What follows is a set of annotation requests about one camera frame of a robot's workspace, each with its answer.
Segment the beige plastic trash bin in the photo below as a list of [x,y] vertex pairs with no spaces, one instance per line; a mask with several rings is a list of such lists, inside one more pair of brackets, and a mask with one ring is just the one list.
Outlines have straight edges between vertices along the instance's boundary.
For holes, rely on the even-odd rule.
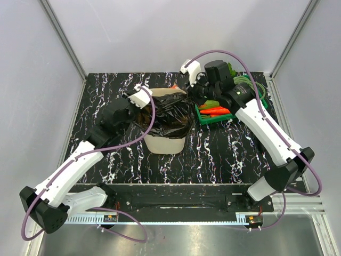
[[[174,93],[183,93],[185,92],[178,88],[155,88],[150,89],[152,91],[152,95],[155,97],[161,97],[167,94],[174,94]],[[171,154],[178,154],[180,153],[185,144],[185,139],[170,139],[164,137],[157,137],[147,134],[144,137],[144,142],[148,150],[153,154],[162,154],[162,155],[171,155]]]

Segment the black trash bag roll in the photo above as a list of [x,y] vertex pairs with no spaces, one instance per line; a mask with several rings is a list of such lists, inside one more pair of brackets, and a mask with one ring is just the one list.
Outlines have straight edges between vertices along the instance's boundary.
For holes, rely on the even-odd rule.
[[169,139],[185,138],[195,123],[194,102],[183,92],[153,93],[156,116],[149,135]]

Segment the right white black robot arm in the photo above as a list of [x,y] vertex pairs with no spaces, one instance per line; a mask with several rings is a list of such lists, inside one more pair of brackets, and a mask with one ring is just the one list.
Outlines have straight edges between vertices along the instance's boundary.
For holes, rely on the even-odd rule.
[[180,72],[189,75],[187,89],[197,104],[215,100],[243,122],[270,154],[275,168],[267,171],[253,183],[242,198],[246,210],[260,207],[262,199],[272,193],[284,191],[307,169],[315,156],[310,147],[302,148],[274,121],[259,100],[250,79],[237,79],[230,73],[229,65],[216,60],[201,67],[197,61],[188,60]]

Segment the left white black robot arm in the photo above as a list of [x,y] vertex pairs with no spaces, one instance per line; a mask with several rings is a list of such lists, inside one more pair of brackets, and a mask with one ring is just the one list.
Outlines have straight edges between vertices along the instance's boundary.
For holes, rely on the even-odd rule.
[[32,219],[42,231],[51,234],[65,221],[78,213],[100,207],[113,209],[116,199],[113,190],[99,184],[84,192],[68,195],[76,182],[108,153],[122,148],[120,141],[147,102],[140,103],[133,96],[119,98],[103,107],[95,125],[69,158],[53,174],[36,187],[24,187],[19,197],[25,210],[21,227],[22,238],[26,236],[26,224]]

